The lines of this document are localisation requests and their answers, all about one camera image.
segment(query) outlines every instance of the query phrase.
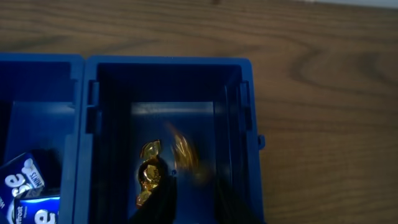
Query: wooden surface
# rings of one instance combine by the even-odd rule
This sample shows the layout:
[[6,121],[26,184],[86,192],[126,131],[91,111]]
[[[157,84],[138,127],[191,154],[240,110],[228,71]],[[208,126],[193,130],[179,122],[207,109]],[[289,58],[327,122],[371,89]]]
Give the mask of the wooden surface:
[[0,1],[0,51],[247,57],[266,220],[398,222],[398,11],[260,0]]

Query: bin compartment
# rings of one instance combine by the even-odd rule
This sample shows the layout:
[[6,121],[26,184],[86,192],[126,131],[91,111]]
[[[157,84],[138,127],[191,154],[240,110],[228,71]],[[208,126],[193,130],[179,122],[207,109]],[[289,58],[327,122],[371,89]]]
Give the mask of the bin compartment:
[[[44,173],[56,175],[47,177],[55,183],[51,187],[60,187],[55,180],[61,173],[47,166],[66,167],[60,210],[64,223],[71,223],[73,215],[82,79],[78,55],[0,54],[0,159],[5,163],[36,150],[52,155],[37,158]],[[56,162],[46,161],[50,158]]]
[[[251,65],[237,58],[95,56],[86,64],[75,222],[126,223],[141,191],[141,147],[160,139],[174,173],[173,124],[262,219]],[[175,223],[216,223],[215,183],[177,170]]]

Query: blue plastic bin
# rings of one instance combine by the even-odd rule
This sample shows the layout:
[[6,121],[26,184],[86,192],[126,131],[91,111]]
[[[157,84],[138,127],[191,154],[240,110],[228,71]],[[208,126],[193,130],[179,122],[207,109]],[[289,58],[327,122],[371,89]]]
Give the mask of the blue plastic bin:
[[[141,147],[161,139],[174,167],[171,122],[263,220],[251,64],[237,58],[94,56],[86,61],[75,223],[114,223],[136,211]],[[215,223],[214,187],[177,173],[176,223]]]
[[0,54],[0,160],[54,152],[63,164],[63,223],[73,217],[83,66],[79,55]]

